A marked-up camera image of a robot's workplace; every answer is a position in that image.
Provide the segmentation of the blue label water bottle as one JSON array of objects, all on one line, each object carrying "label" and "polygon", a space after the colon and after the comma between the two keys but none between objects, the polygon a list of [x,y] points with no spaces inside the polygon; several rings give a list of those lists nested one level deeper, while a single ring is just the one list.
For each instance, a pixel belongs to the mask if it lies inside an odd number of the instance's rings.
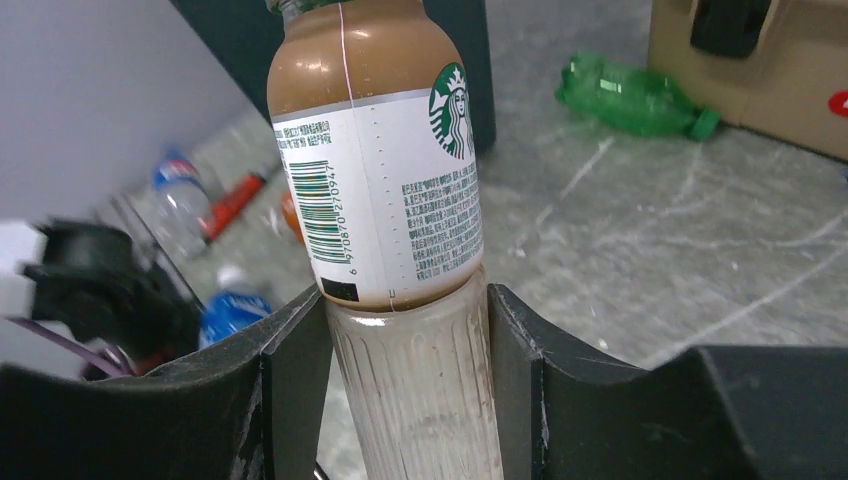
[{"label": "blue label water bottle", "polygon": [[218,290],[201,317],[199,348],[206,348],[258,322],[273,312],[263,289],[248,273],[232,264],[217,273]]}]

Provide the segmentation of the Pepsi bottle at left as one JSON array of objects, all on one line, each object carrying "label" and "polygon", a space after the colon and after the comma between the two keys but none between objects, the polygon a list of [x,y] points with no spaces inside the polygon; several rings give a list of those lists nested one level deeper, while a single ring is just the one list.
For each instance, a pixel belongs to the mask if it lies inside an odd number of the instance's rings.
[{"label": "Pepsi bottle at left", "polygon": [[158,218],[178,252],[191,258],[208,240],[212,202],[197,168],[178,149],[168,149],[151,177]]}]

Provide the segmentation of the tan plastic toolbox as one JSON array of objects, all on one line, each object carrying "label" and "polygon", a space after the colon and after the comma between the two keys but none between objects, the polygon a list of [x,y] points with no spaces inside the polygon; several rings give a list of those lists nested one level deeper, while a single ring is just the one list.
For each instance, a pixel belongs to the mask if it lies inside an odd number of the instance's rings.
[{"label": "tan plastic toolbox", "polygon": [[731,125],[847,158],[844,1],[655,1],[648,65]]}]

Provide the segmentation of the tea bottle green cap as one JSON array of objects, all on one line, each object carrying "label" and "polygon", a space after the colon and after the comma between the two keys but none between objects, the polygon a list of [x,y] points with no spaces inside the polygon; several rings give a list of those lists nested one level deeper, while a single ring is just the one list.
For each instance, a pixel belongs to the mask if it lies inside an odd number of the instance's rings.
[{"label": "tea bottle green cap", "polygon": [[499,479],[476,155],[422,91],[271,122],[372,479]]}]

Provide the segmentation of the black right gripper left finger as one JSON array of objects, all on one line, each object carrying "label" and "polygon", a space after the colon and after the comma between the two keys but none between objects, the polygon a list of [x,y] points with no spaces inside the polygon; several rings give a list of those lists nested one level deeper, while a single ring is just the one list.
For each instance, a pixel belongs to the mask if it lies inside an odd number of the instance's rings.
[{"label": "black right gripper left finger", "polygon": [[141,377],[1,368],[5,479],[310,479],[332,343],[310,287]]}]

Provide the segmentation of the orange juice bottle gold cap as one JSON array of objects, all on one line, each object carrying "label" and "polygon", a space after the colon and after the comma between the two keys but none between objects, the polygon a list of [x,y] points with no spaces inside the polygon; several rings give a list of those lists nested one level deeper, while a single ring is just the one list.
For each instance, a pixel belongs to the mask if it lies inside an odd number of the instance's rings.
[{"label": "orange juice bottle gold cap", "polygon": [[301,246],[306,246],[295,202],[292,194],[288,190],[284,191],[281,195],[280,209],[282,213],[282,218],[284,219],[286,225],[288,226],[296,240],[300,243]]}]

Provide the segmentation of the green plastic bottle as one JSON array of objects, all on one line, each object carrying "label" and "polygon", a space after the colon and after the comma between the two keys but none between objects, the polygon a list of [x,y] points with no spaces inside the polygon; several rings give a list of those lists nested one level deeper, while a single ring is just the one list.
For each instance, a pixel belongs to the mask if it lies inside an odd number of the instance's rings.
[{"label": "green plastic bottle", "polygon": [[556,99],[571,111],[644,137],[708,139],[721,114],[696,105],[670,77],[576,53],[561,71]]}]

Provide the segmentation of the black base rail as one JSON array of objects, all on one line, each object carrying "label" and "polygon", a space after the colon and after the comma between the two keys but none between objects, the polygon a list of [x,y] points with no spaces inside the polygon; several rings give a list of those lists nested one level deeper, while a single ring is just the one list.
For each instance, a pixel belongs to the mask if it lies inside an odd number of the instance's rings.
[{"label": "black base rail", "polygon": [[34,230],[45,244],[22,266],[34,283],[34,301],[23,318],[64,324],[79,347],[104,341],[128,358],[136,376],[198,350],[198,301],[159,261],[139,261],[128,233],[71,220]]}]

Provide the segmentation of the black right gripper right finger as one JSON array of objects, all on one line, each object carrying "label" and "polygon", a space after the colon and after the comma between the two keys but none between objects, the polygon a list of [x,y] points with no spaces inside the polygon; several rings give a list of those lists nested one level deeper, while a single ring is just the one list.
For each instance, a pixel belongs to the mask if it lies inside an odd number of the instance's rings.
[{"label": "black right gripper right finger", "polygon": [[508,479],[843,479],[843,347],[696,345],[651,370],[487,289]]}]

